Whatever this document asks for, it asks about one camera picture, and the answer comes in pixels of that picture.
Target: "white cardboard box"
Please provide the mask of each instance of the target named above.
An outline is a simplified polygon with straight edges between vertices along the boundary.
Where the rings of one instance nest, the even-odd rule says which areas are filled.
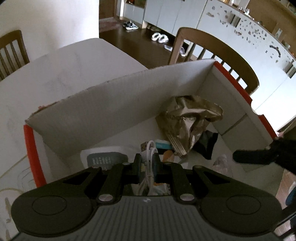
[[[140,152],[141,143],[164,139],[154,117],[165,101],[180,95],[200,95],[224,110],[223,120],[209,126],[221,134],[213,161],[191,154],[188,168],[197,163],[211,166],[225,153],[232,161],[236,149],[262,149],[275,137],[267,120],[253,112],[251,98],[218,62],[208,59],[159,67],[90,87],[32,114],[24,129],[37,187],[82,170],[84,149],[123,145]],[[234,178],[248,183],[242,166],[233,166]],[[268,168],[273,178],[274,172],[279,173],[276,189],[282,169]],[[262,188],[274,182],[268,179],[253,185]]]

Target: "doormat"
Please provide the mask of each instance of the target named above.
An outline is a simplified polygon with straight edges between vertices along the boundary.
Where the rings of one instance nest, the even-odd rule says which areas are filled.
[[[117,29],[121,25],[121,21],[115,18],[103,18],[99,20],[99,32],[102,33],[109,30]]]

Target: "black fabric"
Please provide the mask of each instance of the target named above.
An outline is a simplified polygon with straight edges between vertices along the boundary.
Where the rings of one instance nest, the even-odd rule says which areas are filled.
[[[195,143],[192,150],[202,154],[207,160],[212,159],[214,145],[218,139],[218,133],[211,131],[204,131],[199,140]]]

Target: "white wall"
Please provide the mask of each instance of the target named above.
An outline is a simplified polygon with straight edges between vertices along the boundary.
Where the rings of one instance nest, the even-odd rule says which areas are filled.
[[[123,16],[123,9],[124,9],[124,0],[118,0],[117,1],[117,12],[116,15],[119,17]]]
[[[6,0],[0,36],[20,29],[30,61],[63,46],[99,37],[99,0]]]

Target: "white usb cable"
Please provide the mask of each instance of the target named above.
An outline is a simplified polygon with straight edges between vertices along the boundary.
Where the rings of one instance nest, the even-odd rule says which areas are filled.
[[[149,141],[147,144],[147,148],[145,151],[141,153],[142,155],[142,162],[144,162],[146,168],[145,168],[145,178],[140,183],[137,195],[141,196],[145,190],[145,188],[149,187],[149,193],[148,195],[151,196],[153,194],[153,184],[154,184],[154,178],[153,178],[153,154],[157,152],[157,149],[155,147],[154,141]]]

